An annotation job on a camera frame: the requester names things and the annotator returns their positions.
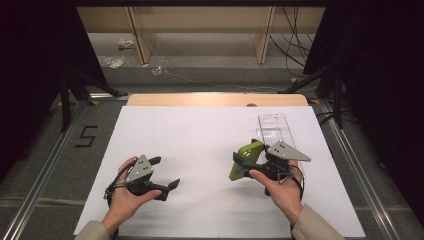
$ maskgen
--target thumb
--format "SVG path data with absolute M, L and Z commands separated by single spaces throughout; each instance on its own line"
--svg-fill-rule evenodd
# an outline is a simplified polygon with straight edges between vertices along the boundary
M 146 194 L 139 196 L 138 202 L 139 202 L 140 205 L 145 204 L 146 202 L 159 197 L 159 195 L 161 195 L 161 194 L 162 194 L 162 192 L 160 190 L 149 191 Z
M 270 188 L 274 181 L 269 179 L 267 176 L 265 176 L 263 173 L 257 171 L 257 170 L 250 170 L 249 171 L 250 176 L 252 176 L 256 181 L 264 185 L 266 188 Z

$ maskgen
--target green object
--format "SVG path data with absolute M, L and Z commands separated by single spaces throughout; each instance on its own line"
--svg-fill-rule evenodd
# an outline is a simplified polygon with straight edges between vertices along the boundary
M 241 147 L 237 154 L 243 159 L 243 162 L 256 163 L 264 149 L 264 144 L 261 141 L 256 141 L 246 146 Z M 235 181 L 244 177 L 244 169 L 242 166 L 234 162 L 230 172 L 230 180 Z

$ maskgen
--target gray floor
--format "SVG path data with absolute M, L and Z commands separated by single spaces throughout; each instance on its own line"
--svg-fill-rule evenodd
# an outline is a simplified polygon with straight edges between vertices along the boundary
M 281 36 L 273 37 L 283 46 Z M 305 46 L 310 44 L 309 38 L 302 37 Z M 90 34 L 90 38 L 98 56 L 119 58 L 124 55 L 125 63 L 121 67 L 103 68 L 109 84 L 122 92 L 268 93 L 290 87 L 290 79 L 293 77 L 286 69 L 286 58 L 272 42 L 269 44 L 266 63 L 258 65 L 249 35 L 162 34 L 155 45 L 156 54 L 152 56 L 148 66 L 138 62 L 134 50 L 116 50 L 121 38 L 131 40 L 129 34 Z M 292 48 L 291 53 L 302 60 L 298 49 Z M 287 65 L 295 74 L 301 74 L 301 67 L 297 64 L 289 61 Z M 300 93 L 313 98 L 316 84 L 313 83 Z M 92 93 L 101 92 L 93 87 L 89 87 L 89 90 Z M 58 103 L 59 100 L 52 105 L 51 116 L 45 119 L 28 149 L 28 157 L 16 163 L 0 186 L 2 234 L 8 229 L 8 224 L 31 190 L 60 137 L 61 109 Z M 73 229 L 96 177 L 120 108 L 126 101 L 107 99 L 96 104 L 78 103 L 72 106 L 74 114 L 78 111 L 81 113 L 75 118 L 66 145 L 27 219 L 20 239 L 73 239 Z M 323 111 L 322 104 L 311 106 L 317 114 Z M 360 124 L 350 114 L 343 115 L 343 124 L 343 131 L 394 223 L 399 234 L 398 239 L 424 239 L 422 226 L 390 176 L 377 166 L 378 156 Z M 89 142 L 87 139 L 80 139 L 86 126 L 97 126 L 86 132 L 87 135 L 95 136 L 95 139 L 91 147 L 78 148 L 76 145 Z M 384 239 L 330 124 L 323 124 L 322 130 L 367 239 Z

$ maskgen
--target table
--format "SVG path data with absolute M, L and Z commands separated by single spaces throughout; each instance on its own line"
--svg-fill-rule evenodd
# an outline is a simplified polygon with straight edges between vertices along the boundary
M 252 103 L 258 107 L 245 107 Z M 303 201 L 342 235 L 364 237 L 306 99 L 301 95 L 220 93 L 131 96 L 121 110 L 75 232 L 88 220 L 104 216 L 104 189 L 122 161 L 145 154 L 162 157 L 154 166 L 154 183 L 166 185 L 177 178 L 181 182 L 166 202 L 149 202 L 122 225 L 122 236 L 290 238 L 289 222 L 264 195 L 262 185 L 248 178 L 228 179 L 232 152 L 257 136 L 258 114 L 269 113 L 286 115 L 296 147 L 312 158 L 300 166 L 307 181 Z M 323 187 L 329 183 L 331 188 Z

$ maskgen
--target right hand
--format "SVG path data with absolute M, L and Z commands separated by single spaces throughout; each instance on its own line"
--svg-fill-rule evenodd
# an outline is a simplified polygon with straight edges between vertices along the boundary
M 298 166 L 297 161 L 294 160 L 289 160 L 289 165 Z M 296 179 L 301 183 L 301 173 L 297 168 L 293 169 Z M 249 174 L 268 189 L 274 204 L 294 226 L 303 209 L 303 205 L 300 201 L 300 189 L 296 183 L 291 179 L 287 179 L 280 185 L 278 181 L 273 181 L 256 170 L 250 170 Z

